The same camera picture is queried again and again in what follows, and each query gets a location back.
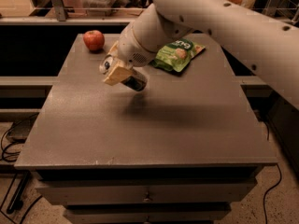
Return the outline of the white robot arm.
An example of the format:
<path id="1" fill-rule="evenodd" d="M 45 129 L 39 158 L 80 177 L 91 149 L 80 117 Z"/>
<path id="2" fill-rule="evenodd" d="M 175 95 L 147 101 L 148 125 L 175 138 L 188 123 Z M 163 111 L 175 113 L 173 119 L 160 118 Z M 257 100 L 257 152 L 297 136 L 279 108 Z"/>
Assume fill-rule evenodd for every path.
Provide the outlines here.
<path id="1" fill-rule="evenodd" d="M 115 85 L 164 45 L 194 30 L 209 35 L 294 107 L 299 107 L 299 28 L 228 0 L 153 0 L 121 32 L 100 65 Z"/>

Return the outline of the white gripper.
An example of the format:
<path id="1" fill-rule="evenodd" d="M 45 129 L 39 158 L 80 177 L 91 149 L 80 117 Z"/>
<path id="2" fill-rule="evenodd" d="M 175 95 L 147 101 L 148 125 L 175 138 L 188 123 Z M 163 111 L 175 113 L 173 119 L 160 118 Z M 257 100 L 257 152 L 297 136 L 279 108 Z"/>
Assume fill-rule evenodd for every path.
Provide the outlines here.
<path id="1" fill-rule="evenodd" d="M 142 67 L 153 60 L 158 50 L 156 38 L 156 26 L 152 22 L 131 22 L 121 32 L 119 41 L 116 41 L 108 52 L 108 55 L 119 56 L 121 60 L 104 62 L 106 71 L 104 82 L 114 86 L 128 78 L 133 71 L 126 66 L 126 63 Z"/>

